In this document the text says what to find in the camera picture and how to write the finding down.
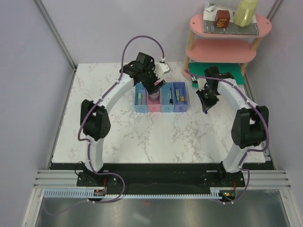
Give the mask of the clear jar of paperclips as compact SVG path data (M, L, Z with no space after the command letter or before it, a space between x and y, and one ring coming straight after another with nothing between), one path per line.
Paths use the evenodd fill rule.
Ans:
M160 96L160 92L158 91L158 92L155 92L155 93L149 95L149 99L153 102L158 102L159 96Z

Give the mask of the light blue end drawer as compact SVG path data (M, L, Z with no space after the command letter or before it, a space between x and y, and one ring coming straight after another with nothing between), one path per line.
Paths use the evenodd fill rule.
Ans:
M148 113L147 91L142 83L135 85L134 108L137 113Z

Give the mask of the short green highlighter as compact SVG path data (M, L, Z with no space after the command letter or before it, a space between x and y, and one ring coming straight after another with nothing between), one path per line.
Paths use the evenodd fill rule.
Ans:
M176 100L179 102L180 101L180 92L179 92L179 89L176 89L175 93L176 93Z

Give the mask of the black marker pen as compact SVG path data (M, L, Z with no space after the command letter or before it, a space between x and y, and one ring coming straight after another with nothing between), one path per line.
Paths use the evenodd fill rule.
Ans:
M173 99L172 99L172 90L169 90L169 104L173 105Z

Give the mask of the pink drawer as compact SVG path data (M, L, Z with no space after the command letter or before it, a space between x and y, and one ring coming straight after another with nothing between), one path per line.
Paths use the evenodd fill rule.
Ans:
M161 111L161 97L159 96L158 102L153 102L149 99L149 95L147 96L147 106L149 112L160 112Z

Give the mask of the long green highlighter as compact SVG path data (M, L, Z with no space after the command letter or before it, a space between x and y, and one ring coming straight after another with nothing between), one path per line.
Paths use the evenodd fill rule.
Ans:
M138 93L137 101L138 101L138 105L142 105L142 93L141 92Z

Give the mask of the purple drawer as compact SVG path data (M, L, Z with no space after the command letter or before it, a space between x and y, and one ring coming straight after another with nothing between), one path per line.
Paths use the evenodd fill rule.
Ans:
M176 100L175 90L179 89L180 97L183 96L185 98L185 102ZM187 87L185 82L173 82L173 97L175 101L174 112L186 112L188 108L188 97L187 97Z

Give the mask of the pink highlighter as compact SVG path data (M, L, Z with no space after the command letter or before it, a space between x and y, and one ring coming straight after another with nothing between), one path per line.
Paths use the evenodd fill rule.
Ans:
M143 89L142 92L142 105L146 105L147 104L147 101L146 101L146 90Z

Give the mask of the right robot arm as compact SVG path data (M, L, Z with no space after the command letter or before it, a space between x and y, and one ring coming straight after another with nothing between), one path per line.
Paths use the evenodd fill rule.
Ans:
M202 110L206 114L223 96L235 111L231 129L232 148L223 160L223 171L217 174L217 181L228 186L234 180L233 173L242 170L242 163L249 152L263 152L269 146L268 119L269 110L249 99L236 84L234 76L220 73L216 66L204 70L206 83L196 91Z

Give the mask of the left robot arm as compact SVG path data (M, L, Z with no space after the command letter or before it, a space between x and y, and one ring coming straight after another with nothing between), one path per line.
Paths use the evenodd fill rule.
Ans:
M93 186L104 181L103 143L111 129L109 112L119 99L136 84L142 84L149 95L160 90L165 84L160 76L170 71L168 64L162 60L155 63L154 58L138 53L136 60L123 65L119 78L94 100L83 100L81 103L80 129L78 140L87 142L86 168L90 171L87 180Z

